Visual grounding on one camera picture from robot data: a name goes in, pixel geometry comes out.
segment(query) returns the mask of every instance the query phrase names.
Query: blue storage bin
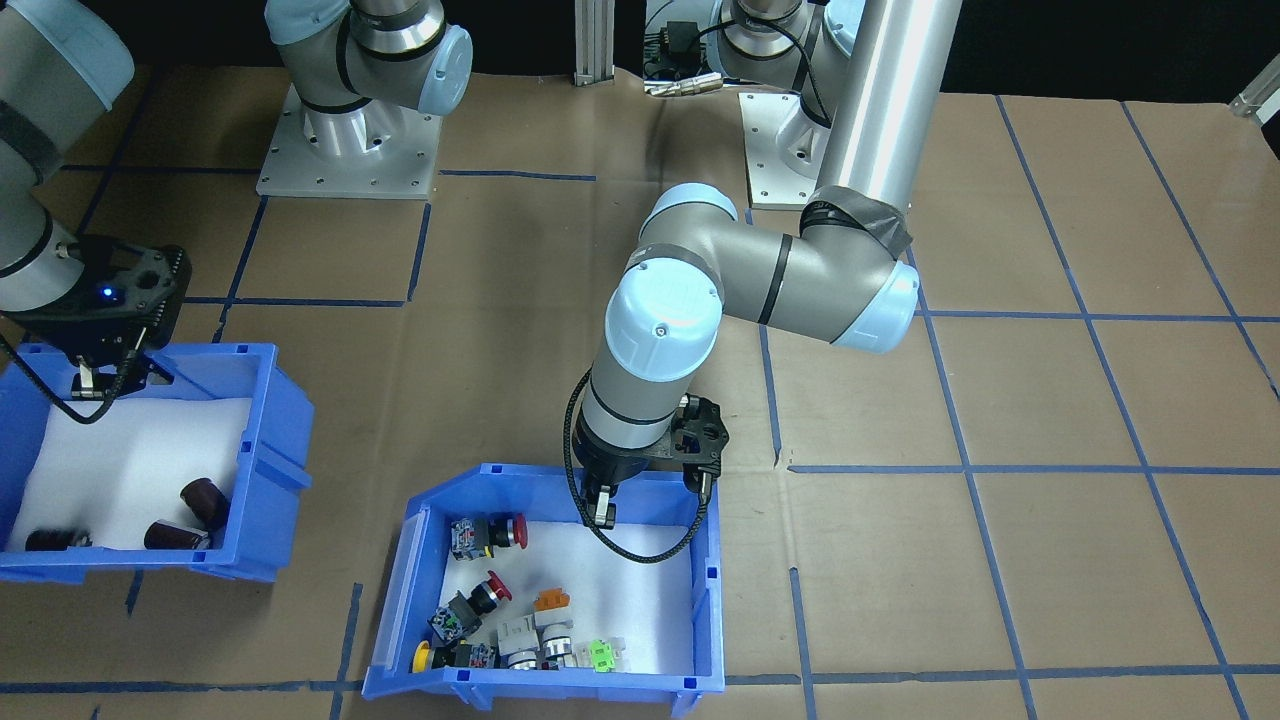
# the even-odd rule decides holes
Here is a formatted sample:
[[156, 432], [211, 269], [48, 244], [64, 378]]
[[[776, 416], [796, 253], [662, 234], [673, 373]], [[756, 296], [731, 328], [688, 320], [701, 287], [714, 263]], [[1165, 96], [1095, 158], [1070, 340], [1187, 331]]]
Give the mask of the blue storage bin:
[[[61, 352], [26, 345], [20, 355], [55, 392], [69, 398], [76, 368]], [[73, 547], [0, 552], [0, 579], [82, 583], [88, 570], [188, 568], [221, 578], [273, 582], [276, 570], [289, 564], [298, 495], [311, 487], [303, 466], [315, 409], [275, 366], [275, 346], [170, 345], [151, 357], [173, 374], [173, 384], [151, 383], [129, 397], [252, 398], [236, 459], [227, 527], [214, 533], [212, 547], [204, 551]], [[9, 366], [0, 375], [0, 541], [13, 530], [50, 410], [50, 402], [18, 368]]]
[[[696, 496], [685, 488], [678, 473], [646, 471], [622, 486], [617, 521], [620, 525], [687, 525], [696, 507]], [[669, 621], [687, 624], [689, 633], [685, 637], [692, 639], [692, 673], [595, 673], [588, 667], [440, 667], [410, 673], [413, 651], [430, 633], [428, 618], [438, 606], [442, 589], [460, 589], [463, 594], [470, 591], [443, 588], [445, 568], [451, 562], [449, 524], [463, 516], [504, 512], [524, 512], [530, 523], [576, 525], [581, 529], [580, 542], [599, 544], [581, 527], [564, 483], [563, 468], [481, 465], [413, 497], [404, 512], [378, 639], [371, 665], [365, 674], [364, 697], [421, 691], [456, 694], [480, 710], [492, 710], [494, 698], [498, 697], [667, 702], [671, 703], [671, 715], [680, 717], [692, 710], [704, 693], [724, 692], [719, 509], [716, 498], [712, 500], [707, 519], [694, 536], [689, 551], [667, 561], [682, 562], [678, 571], [687, 573], [691, 585], [691, 605]], [[539, 548], [535, 539], [534, 530], [530, 529], [529, 550], [502, 548], [500, 552], [536, 552]], [[541, 550], [556, 552], [556, 548]], [[599, 579], [602, 584], [609, 582], [608, 577]], [[566, 589], [573, 594], [584, 588]], [[512, 592], [520, 601], [521, 591], [512, 587]], [[659, 638], [627, 638], [628, 647], [644, 642], [659, 642]]]

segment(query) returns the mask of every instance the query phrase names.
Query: white foam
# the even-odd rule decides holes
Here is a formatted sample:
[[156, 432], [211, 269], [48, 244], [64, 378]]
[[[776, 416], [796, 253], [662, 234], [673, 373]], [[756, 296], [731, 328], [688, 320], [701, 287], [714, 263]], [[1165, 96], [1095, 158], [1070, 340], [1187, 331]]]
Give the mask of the white foam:
[[[72, 402], [82, 415], [96, 402]], [[123, 398], [92, 425], [51, 410], [5, 546], [24, 550], [36, 529], [83, 528], [95, 547], [142, 550], [156, 520], [200, 528], [178, 493], [210, 478], [229, 498], [251, 398]]]
[[[663, 552], [687, 528], [618, 525], [611, 539], [639, 555]], [[453, 560], [444, 570], [440, 602], [471, 588], [493, 570], [515, 597], [484, 616], [472, 642], [497, 644], [502, 620], [534, 611], [538, 593], [561, 587], [570, 596], [577, 650], [594, 639], [626, 641], [627, 671], [662, 675], [694, 673], [692, 571], [689, 550], [655, 565], [631, 562], [604, 547], [589, 529], [571, 523], [529, 523], [529, 550], [494, 548], [494, 557]]]

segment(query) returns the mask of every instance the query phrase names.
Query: aluminum mounting plate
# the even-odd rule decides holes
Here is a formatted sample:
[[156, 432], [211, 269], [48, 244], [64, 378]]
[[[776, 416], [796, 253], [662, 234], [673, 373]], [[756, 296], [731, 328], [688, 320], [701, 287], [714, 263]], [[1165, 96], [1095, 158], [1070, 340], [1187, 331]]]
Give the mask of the aluminum mounting plate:
[[813, 178], [806, 178], [782, 161], [777, 137], [782, 122], [799, 102], [795, 95], [742, 92], [742, 137], [746, 141], [746, 177], [751, 188], [751, 208], [758, 210], [803, 210], [813, 195]]
[[275, 124], [257, 178], [257, 193], [283, 197], [365, 197], [426, 200], [440, 146], [436, 115], [406, 113], [406, 132], [387, 138], [378, 152], [335, 161], [321, 156], [302, 133], [302, 101], [293, 87]]

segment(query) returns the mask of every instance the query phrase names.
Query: green terminal block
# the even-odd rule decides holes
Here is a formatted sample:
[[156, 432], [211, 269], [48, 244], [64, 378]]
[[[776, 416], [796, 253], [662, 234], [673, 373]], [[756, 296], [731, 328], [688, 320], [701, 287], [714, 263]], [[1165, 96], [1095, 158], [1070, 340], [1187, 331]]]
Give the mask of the green terminal block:
[[604, 641], [591, 641], [591, 666], [596, 673], [612, 673], [617, 666], [613, 646]]

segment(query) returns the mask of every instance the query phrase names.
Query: light blue joint cap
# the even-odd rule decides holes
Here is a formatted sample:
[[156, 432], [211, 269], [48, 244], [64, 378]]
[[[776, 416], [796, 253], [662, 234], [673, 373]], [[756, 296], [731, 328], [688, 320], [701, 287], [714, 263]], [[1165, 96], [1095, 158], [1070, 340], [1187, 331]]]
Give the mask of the light blue joint cap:
[[604, 340], [625, 370], [669, 383], [707, 360], [723, 311], [716, 283], [698, 268], [675, 258], [645, 260], [609, 299]]
[[[721, 23], [719, 13], [723, 0], [716, 0], [712, 3], [712, 17], [707, 18], [707, 27], [714, 27]], [[724, 31], [717, 31], [707, 36], [707, 67], [716, 70], [723, 77], [728, 77], [724, 72], [724, 64], [719, 59], [719, 38]]]
[[435, 59], [417, 97], [417, 111], [424, 115], [448, 115], [462, 101], [471, 79], [471, 33], [449, 26], [435, 49]]
[[120, 36], [76, 0], [9, 0], [58, 50], [108, 110], [133, 79], [133, 56]]
[[266, 28], [271, 42], [293, 45], [338, 22], [351, 9], [348, 0], [268, 0]]
[[854, 54], [854, 38], [858, 37], [858, 26], [863, 22], [863, 8], [865, 0], [831, 0], [827, 13], [823, 15], [823, 24], [827, 32], [836, 38], [836, 46], [849, 58]]
[[723, 192], [705, 183], [686, 182], [677, 184], [658, 197], [658, 202], [654, 204], [653, 211], [649, 213], [649, 217], [644, 219], [644, 224], [640, 225], [640, 232], [644, 232], [649, 220], [654, 219], [658, 213], [686, 202], [714, 205], [716, 208], [728, 213], [728, 217], [733, 218], [733, 222], [737, 222], [737, 208], [733, 206], [733, 201], [726, 197]]
[[877, 355], [893, 350], [911, 327], [919, 297], [920, 274], [899, 260], [861, 315], [831, 345], [856, 347]]

